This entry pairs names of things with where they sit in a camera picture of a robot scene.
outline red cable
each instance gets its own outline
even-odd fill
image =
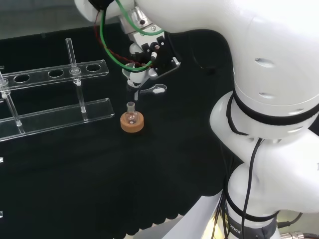
[[[100,37],[99,37],[99,35],[98,35],[97,25],[96,25],[96,22],[97,22],[97,20],[98,20],[99,13],[100,13],[100,12],[98,11],[98,13],[96,14],[96,18],[95,18],[95,22],[94,22],[93,29],[94,29],[94,32],[95,32],[95,38],[96,38],[97,41],[102,45],[102,47],[104,47],[104,46],[103,46],[103,43],[102,43],[102,41],[101,41],[101,39],[100,39]],[[109,51],[112,53],[112,55],[116,56],[116,57],[119,58],[119,59],[122,59],[122,60],[127,61],[127,62],[135,63],[135,64],[138,65],[138,66],[144,66],[144,65],[145,65],[144,63],[141,64],[140,62],[130,60],[130,59],[124,57],[124,56],[120,56],[119,54],[117,54],[117,53],[115,53],[114,51],[112,51],[110,48],[108,48],[108,49],[109,49]]]

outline black strap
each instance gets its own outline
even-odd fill
[[[235,237],[242,239],[241,224],[232,219],[227,212],[225,212],[225,214],[222,214],[222,217],[225,218],[228,231],[231,232]],[[275,234],[276,229],[276,218],[274,218],[268,225],[262,228],[244,227],[245,237],[253,239],[270,239]]]
[[[234,124],[234,122],[233,122],[233,118],[231,117],[231,104],[233,103],[234,92],[235,92],[235,91],[233,91],[233,94],[232,94],[231,97],[229,98],[229,101],[228,101],[228,104],[227,104],[226,116],[227,116],[227,119],[228,119],[228,124],[229,124],[230,129],[231,129],[234,133],[239,134],[239,135],[247,136],[248,134],[243,133],[243,132],[239,132],[239,131],[236,129],[236,126],[235,126],[235,124]]]
[[[237,213],[239,216],[243,217],[243,211],[240,210],[236,205],[235,203],[231,200],[230,196],[229,196],[229,193],[228,193],[228,183],[227,181],[225,180],[225,183],[224,183],[224,193],[225,193],[225,196],[226,196],[226,199],[227,199],[227,202],[229,203],[230,207],[235,211],[235,213]],[[277,211],[276,213],[270,215],[270,216],[267,216],[267,217],[256,217],[256,216],[252,216],[252,215],[249,215],[249,214],[246,214],[245,216],[245,219],[247,220],[250,220],[252,222],[258,222],[258,223],[262,223],[262,222],[266,222],[268,220],[271,220],[272,218],[276,217],[278,215],[280,211]]]
[[[292,124],[297,124],[304,122],[305,120],[310,119],[312,116],[317,114],[319,112],[319,104],[313,107],[311,110],[304,112],[302,114],[296,115],[296,116],[286,116],[286,117],[279,117],[279,116],[268,116],[261,114],[259,112],[256,112],[246,106],[238,97],[236,92],[233,92],[235,101],[238,105],[238,107],[241,109],[242,112],[244,112],[247,116],[250,118],[259,121],[260,123],[265,123],[269,125],[278,125],[278,126],[283,126],[283,125],[292,125]]]

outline black table surface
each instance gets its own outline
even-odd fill
[[[127,56],[130,41],[120,26],[106,33],[110,48]],[[121,130],[126,78],[92,28],[0,41],[6,73],[68,64],[65,38],[72,38],[77,62],[106,59],[110,70],[83,81],[85,100],[110,98],[115,112],[112,119],[0,143],[0,238],[122,239],[184,215],[201,196],[222,189],[224,165],[209,116],[232,90],[231,56],[219,34],[191,36],[198,61],[215,73],[194,63],[187,33],[173,35],[182,65],[156,81],[167,85],[165,94],[140,96],[137,110],[146,124],[138,134]],[[77,102],[73,83],[16,91],[12,98],[20,114]],[[8,116],[0,105],[0,117]],[[318,123],[312,129],[318,132]]]

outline test tube rack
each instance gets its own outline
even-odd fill
[[[0,119],[0,141],[23,137],[81,123],[103,120],[114,116],[109,98],[85,102],[82,80],[109,73],[105,60],[76,63],[71,38],[66,38],[70,65],[1,74],[0,103],[6,102],[12,117]],[[71,106],[19,115],[11,93],[16,90],[73,81],[79,103]]]

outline small glass vial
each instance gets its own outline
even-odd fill
[[[125,122],[129,124],[135,124],[139,121],[139,114],[135,111],[135,103],[127,103],[128,111],[125,113]]]

